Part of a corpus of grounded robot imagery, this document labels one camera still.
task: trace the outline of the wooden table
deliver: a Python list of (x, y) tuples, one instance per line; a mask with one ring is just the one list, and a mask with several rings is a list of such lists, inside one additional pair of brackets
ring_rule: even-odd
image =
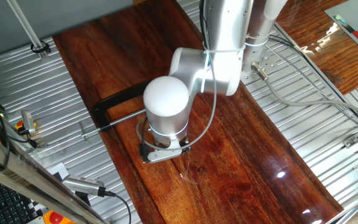
[(358, 44), (324, 10), (346, 0), (288, 0), (278, 24), (343, 93), (358, 88)]
[[(177, 47), (202, 48), (200, 33), (174, 0), (149, 0), (53, 39), (90, 111), (100, 99), (167, 75)], [(195, 98), (190, 141), (204, 130), (212, 100)], [(139, 97), (108, 115), (114, 120), (141, 108)], [(342, 210), (244, 85), (234, 96), (218, 97), (209, 131), (172, 160), (142, 162), (139, 119), (101, 137), (143, 223), (310, 224)]]

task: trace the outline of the wooden tabletop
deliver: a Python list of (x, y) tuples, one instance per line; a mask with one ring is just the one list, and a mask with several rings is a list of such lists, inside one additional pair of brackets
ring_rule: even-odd
[[(176, 48), (202, 49), (200, 33), (174, 0), (149, 0), (53, 39), (90, 111), (107, 96), (168, 75)], [(212, 101), (196, 96), (190, 141), (204, 130)], [(143, 107), (138, 97), (108, 116)], [(206, 135), (175, 159), (142, 162), (135, 133), (141, 117), (100, 135), (143, 223), (310, 224), (342, 210), (244, 85), (218, 97)]]
[(346, 0), (288, 0), (277, 22), (343, 93), (358, 88), (358, 44), (324, 10)]

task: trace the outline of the corrugated metal panel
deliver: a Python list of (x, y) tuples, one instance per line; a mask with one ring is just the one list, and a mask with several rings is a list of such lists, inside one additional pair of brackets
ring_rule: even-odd
[[(7, 118), (15, 123), (21, 119), (21, 110), (30, 110), (37, 122), (32, 139), (48, 144), (46, 149), (36, 149), (34, 159), (46, 169), (62, 162), (69, 174), (104, 182), (126, 199), (132, 223), (140, 223), (99, 134), (88, 142), (81, 137), (80, 122), (88, 131), (95, 126), (52, 38), (44, 41), (52, 50), (48, 60), (39, 60), (28, 47), (0, 56), (0, 103)], [(128, 223), (127, 208), (118, 198), (89, 196), (89, 200), (103, 218)]]

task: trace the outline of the cable connector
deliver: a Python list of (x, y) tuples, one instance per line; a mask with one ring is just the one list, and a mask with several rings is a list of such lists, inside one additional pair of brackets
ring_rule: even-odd
[(266, 79), (269, 78), (267, 76), (266, 72), (263, 71), (263, 68), (258, 63), (256, 63), (256, 62), (252, 63), (251, 69), (253, 69), (253, 71), (258, 73), (258, 75), (262, 81), (265, 81)]

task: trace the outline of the keyboard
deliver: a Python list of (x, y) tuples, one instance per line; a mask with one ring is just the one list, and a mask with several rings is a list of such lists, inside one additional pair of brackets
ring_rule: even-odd
[(0, 184), (0, 224), (26, 224), (33, 220), (30, 199)]

